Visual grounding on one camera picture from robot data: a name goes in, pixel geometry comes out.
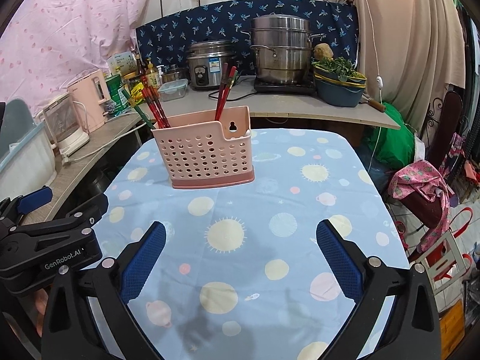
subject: pink appliance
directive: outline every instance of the pink appliance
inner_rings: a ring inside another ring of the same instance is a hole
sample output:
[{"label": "pink appliance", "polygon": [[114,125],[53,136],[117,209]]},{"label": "pink appliance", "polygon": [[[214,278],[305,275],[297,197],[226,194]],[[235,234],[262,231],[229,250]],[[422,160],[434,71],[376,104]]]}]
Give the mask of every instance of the pink appliance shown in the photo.
[{"label": "pink appliance", "polygon": [[80,112],[82,125],[87,125],[90,133],[102,127],[107,121],[107,112],[103,104],[111,100],[109,89],[101,70],[82,77],[67,87],[75,102],[82,103],[86,108],[86,117]]}]

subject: green plastic bag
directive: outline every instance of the green plastic bag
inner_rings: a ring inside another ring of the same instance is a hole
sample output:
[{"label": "green plastic bag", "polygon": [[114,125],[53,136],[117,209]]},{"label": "green plastic bag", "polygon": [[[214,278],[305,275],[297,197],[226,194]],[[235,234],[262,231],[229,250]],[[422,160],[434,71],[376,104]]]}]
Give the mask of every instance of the green plastic bag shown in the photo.
[{"label": "green plastic bag", "polygon": [[413,162],[415,137],[405,125],[400,112],[391,104],[383,104],[386,106],[385,113],[397,122],[400,130],[376,127],[369,135],[366,135],[365,140],[369,149],[373,151],[380,132],[375,158],[392,170],[397,171]]}]

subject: blue gripper pad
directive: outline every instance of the blue gripper pad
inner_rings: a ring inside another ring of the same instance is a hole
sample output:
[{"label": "blue gripper pad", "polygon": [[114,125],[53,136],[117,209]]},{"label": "blue gripper pad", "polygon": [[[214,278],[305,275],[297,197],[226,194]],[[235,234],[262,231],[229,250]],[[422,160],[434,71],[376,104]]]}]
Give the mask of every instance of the blue gripper pad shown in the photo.
[{"label": "blue gripper pad", "polygon": [[48,204],[52,201],[53,193],[49,187],[43,187],[40,190],[23,196],[18,202],[17,212],[19,214],[29,214],[32,211]]},{"label": "blue gripper pad", "polygon": [[124,304],[140,295],[166,241],[167,232],[159,223],[123,271],[120,297]]},{"label": "blue gripper pad", "polygon": [[327,260],[330,269],[343,291],[343,294],[355,303],[359,303],[363,296],[362,273],[350,258],[349,254],[332,233],[328,225],[322,221],[317,226],[317,243]]}]

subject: pink floral fabric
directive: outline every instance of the pink floral fabric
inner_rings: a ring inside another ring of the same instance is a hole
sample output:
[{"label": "pink floral fabric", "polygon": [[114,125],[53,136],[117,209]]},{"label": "pink floral fabric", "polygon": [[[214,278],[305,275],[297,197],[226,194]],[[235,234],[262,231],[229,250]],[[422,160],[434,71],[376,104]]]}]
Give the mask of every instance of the pink floral fabric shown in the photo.
[{"label": "pink floral fabric", "polygon": [[0,101],[36,114],[72,81],[128,51],[147,0],[25,0],[0,39]]},{"label": "pink floral fabric", "polygon": [[448,230],[448,187],[438,170],[428,161],[421,160],[400,169],[388,186],[388,193],[395,199],[401,200],[412,192],[418,192],[429,202],[440,199],[442,207],[442,218],[438,226],[429,229],[417,246],[419,252],[425,252]]}]

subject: stainless steel pot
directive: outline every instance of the stainless steel pot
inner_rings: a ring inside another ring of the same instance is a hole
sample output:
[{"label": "stainless steel pot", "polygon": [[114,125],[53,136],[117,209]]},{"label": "stainless steel pot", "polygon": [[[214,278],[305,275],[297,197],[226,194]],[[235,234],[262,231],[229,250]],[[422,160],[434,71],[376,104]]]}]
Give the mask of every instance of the stainless steel pot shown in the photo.
[{"label": "stainless steel pot", "polygon": [[169,71],[162,74],[163,83],[169,83],[181,79],[187,79],[190,81],[190,74],[187,67],[177,67],[173,64]]},{"label": "stainless steel pot", "polygon": [[194,88],[214,88],[220,85],[222,68],[235,53],[229,40],[194,43],[187,58],[190,66],[190,85]]},{"label": "stainless steel pot", "polygon": [[253,45],[257,77],[266,83],[297,84],[305,79],[311,48]]},{"label": "stainless steel pot", "polygon": [[298,84],[310,66],[310,22],[290,15],[265,15],[251,20],[250,48],[257,77],[268,83]]}]

